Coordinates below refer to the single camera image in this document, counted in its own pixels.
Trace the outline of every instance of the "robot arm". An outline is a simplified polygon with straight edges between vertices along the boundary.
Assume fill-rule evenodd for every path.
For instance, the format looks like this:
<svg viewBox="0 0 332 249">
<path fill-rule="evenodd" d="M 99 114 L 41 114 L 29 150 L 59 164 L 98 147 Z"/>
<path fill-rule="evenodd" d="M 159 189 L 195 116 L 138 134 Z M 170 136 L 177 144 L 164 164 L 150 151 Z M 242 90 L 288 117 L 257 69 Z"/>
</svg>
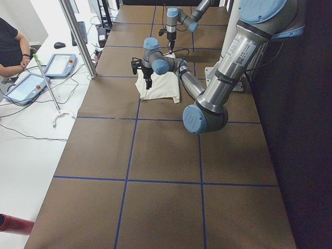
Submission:
<svg viewBox="0 0 332 249">
<path fill-rule="evenodd" d="M 181 8 L 169 8 L 167 10 L 166 29 L 161 29 L 159 36 L 167 33 L 169 53 L 172 53 L 175 45 L 177 22 L 188 28 L 191 32 L 194 32 L 198 26 L 198 21 L 213 3 L 214 0 L 203 0 L 191 16 L 185 14 Z"/>
<path fill-rule="evenodd" d="M 146 39 L 142 64 L 157 74 L 174 72 L 196 99 L 183 112 L 189 132 L 217 131 L 228 121 L 224 104 L 259 46 L 274 38 L 301 35 L 305 8 L 306 0 L 242 0 L 238 32 L 207 88 L 195 78 L 185 61 L 162 56 L 155 38 Z"/>
</svg>

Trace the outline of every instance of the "person's arm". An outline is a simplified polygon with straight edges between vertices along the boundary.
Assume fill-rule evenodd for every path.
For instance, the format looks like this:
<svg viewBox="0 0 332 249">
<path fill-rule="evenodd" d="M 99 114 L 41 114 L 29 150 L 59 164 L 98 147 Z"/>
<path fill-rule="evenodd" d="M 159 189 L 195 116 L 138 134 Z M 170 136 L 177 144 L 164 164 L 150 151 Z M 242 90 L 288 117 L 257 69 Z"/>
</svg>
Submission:
<svg viewBox="0 0 332 249">
<path fill-rule="evenodd" d="M 21 32 L 18 32 L 17 36 L 15 37 L 15 40 L 19 41 L 22 54 L 30 54 L 29 41 L 25 35 L 23 35 Z M 23 56 L 22 61 L 20 63 L 21 67 L 26 68 L 29 62 L 30 62 L 30 56 Z"/>
<path fill-rule="evenodd" d="M 5 77 L 5 78 L 9 78 L 22 71 L 23 71 L 23 67 L 20 65 L 4 67 L 0 64 L 0 76 Z"/>
</svg>

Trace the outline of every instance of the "black shirt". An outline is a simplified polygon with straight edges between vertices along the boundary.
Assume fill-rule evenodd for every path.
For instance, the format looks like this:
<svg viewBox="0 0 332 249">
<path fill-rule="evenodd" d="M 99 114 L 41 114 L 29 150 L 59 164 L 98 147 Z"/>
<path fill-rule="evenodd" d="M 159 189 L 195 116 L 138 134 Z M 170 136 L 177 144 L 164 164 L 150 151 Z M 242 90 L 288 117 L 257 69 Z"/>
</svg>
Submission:
<svg viewBox="0 0 332 249">
<path fill-rule="evenodd" d="M 0 64 L 2 66 L 20 65 L 22 51 L 20 43 L 14 38 L 18 30 L 0 18 Z"/>
</svg>

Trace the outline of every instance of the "person's hand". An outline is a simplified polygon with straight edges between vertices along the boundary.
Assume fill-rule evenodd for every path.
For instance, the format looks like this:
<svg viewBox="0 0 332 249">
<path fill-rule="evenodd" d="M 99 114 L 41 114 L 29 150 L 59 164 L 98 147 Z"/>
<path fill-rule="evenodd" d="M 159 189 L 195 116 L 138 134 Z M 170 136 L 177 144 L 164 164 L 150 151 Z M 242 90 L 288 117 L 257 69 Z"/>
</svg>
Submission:
<svg viewBox="0 0 332 249">
<path fill-rule="evenodd" d="M 29 64 L 29 62 L 30 62 L 30 57 L 28 57 L 28 56 L 23 56 L 23 59 L 22 59 L 20 65 L 21 65 L 21 67 L 22 67 L 23 69 L 25 69 L 26 66 Z"/>
</svg>

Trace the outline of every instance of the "person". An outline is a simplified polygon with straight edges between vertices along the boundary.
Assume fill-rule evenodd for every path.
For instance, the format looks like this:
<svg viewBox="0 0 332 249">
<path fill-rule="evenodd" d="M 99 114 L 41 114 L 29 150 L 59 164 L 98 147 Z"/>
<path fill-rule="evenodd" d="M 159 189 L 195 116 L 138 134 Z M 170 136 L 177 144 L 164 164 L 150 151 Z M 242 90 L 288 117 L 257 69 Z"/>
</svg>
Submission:
<svg viewBox="0 0 332 249">
<path fill-rule="evenodd" d="M 0 76 L 10 78 L 22 72 L 30 59 L 28 39 L 0 18 Z"/>
</svg>

